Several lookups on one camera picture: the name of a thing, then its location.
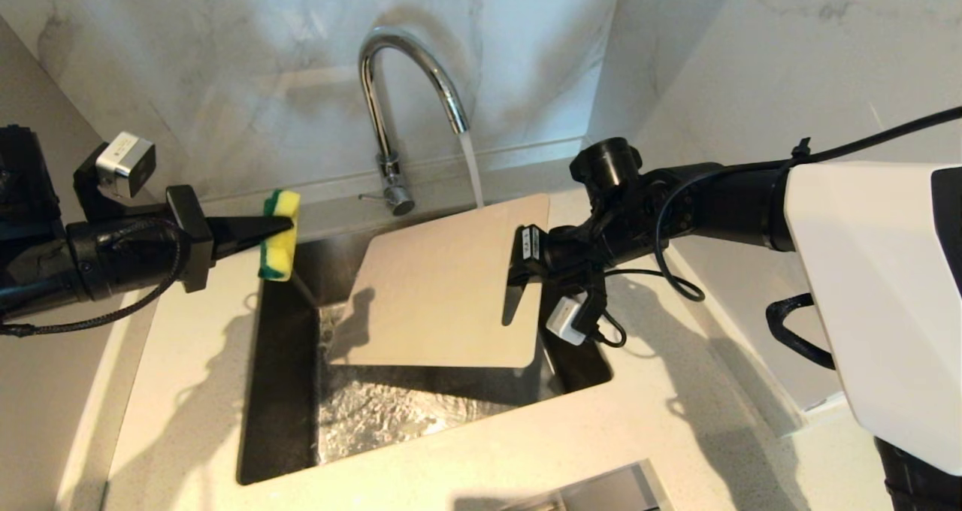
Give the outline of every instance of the running water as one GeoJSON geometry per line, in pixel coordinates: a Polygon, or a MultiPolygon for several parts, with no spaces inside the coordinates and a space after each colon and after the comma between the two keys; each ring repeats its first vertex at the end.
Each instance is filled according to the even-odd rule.
{"type": "Polygon", "coordinates": [[[484,208],[484,197],[481,196],[481,176],[478,176],[478,162],[474,159],[474,147],[471,146],[471,135],[464,132],[458,135],[461,139],[461,150],[467,160],[467,172],[471,175],[471,188],[474,189],[474,203],[478,209],[484,208]]]}

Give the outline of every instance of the marble wall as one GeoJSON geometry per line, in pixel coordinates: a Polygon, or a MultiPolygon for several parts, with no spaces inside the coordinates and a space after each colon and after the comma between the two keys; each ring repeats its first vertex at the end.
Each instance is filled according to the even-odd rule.
{"type": "MultiPolygon", "coordinates": [[[[788,157],[962,103],[962,0],[619,0],[588,138],[621,135],[646,168],[788,157]]],[[[945,125],[859,159],[959,162],[945,125]]],[[[765,308],[808,291],[795,254],[674,241],[800,408],[837,394],[832,371],[774,342],[765,308]]],[[[814,310],[790,327],[825,344],[814,310]]],[[[866,333],[870,329],[849,329],[866,333]]]]}
{"type": "MultiPolygon", "coordinates": [[[[6,19],[103,138],[161,151],[155,186],[202,198],[374,169],[357,75],[375,25],[429,43],[480,152],[580,138],[615,0],[0,0],[6,19]]],[[[408,164],[460,154],[429,82],[384,53],[408,164]]]]}

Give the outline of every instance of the wall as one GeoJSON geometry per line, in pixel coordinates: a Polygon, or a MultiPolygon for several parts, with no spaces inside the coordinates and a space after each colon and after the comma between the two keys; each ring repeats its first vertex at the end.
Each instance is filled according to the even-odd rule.
{"type": "MultiPolygon", "coordinates": [[[[65,220],[82,219],[72,173],[100,144],[0,19],[0,125],[38,134],[65,220]]],[[[42,313],[32,322],[63,323],[113,311],[119,300],[42,313]]],[[[0,337],[0,509],[50,509],[110,329],[61,336],[0,337]]]]}
{"type": "MultiPolygon", "coordinates": [[[[962,0],[619,0],[588,137],[621,135],[647,168],[785,158],[962,103],[962,0]]],[[[860,159],[959,162],[959,124],[860,159]]],[[[774,300],[808,291],[794,254],[673,242],[800,408],[841,389],[774,342],[774,300]]],[[[789,326],[825,344],[814,311],[789,326]]]]}
{"type": "MultiPolygon", "coordinates": [[[[0,0],[0,15],[101,137],[157,142],[155,186],[191,183],[210,200],[374,169],[357,55],[377,24],[431,45],[479,152],[580,138],[614,4],[0,0]]],[[[459,157],[426,77],[400,53],[384,60],[403,161],[459,157]]]]}

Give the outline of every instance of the faucet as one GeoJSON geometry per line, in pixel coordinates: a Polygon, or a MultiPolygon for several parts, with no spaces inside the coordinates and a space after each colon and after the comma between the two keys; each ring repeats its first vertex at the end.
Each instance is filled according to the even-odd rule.
{"type": "Polygon", "coordinates": [[[381,113],[381,103],[378,102],[377,91],[374,89],[374,57],[381,49],[392,48],[405,53],[416,65],[424,71],[424,75],[434,84],[437,97],[447,113],[447,121],[455,135],[467,131],[467,115],[458,98],[458,91],[454,89],[450,77],[444,73],[437,60],[427,51],[427,47],[418,38],[392,27],[377,27],[361,45],[361,55],[358,57],[361,69],[361,85],[364,87],[365,98],[368,100],[368,110],[371,112],[371,124],[374,124],[374,134],[381,152],[377,155],[377,165],[381,171],[381,186],[384,189],[384,201],[395,216],[402,216],[411,212],[415,201],[405,186],[404,175],[398,152],[391,148],[391,139],[395,134],[389,134],[381,113]]]}

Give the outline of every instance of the sink basin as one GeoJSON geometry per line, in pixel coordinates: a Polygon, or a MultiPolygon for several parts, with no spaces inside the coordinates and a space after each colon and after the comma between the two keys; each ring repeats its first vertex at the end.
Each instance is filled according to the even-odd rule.
{"type": "MultiPolygon", "coordinates": [[[[371,238],[419,217],[298,245],[291,282],[264,282],[241,436],[241,484],[406,442],[611,379],[598,347],[540,331],[525,368],[326,363],[371,238]]],[[[544,288],[540,319],[557,302],[544,288]]]]}

